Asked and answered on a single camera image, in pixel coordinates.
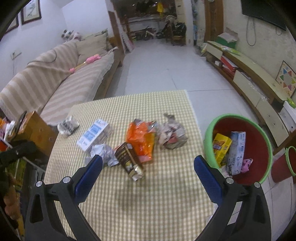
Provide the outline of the person left hand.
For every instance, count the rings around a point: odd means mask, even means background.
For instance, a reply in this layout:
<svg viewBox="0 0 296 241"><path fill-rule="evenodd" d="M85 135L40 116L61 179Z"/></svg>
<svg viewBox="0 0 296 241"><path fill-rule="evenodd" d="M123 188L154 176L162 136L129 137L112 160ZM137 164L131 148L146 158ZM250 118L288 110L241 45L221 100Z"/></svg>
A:
<svg viewBox="0 0 296 241"><path fill-rule="evenodd" d="M21 216L18 199L16 196L16 180L12 174L4 172L4 180L1 180L1 199L4 202L4 211L12 220L18 220Z"/></svg>

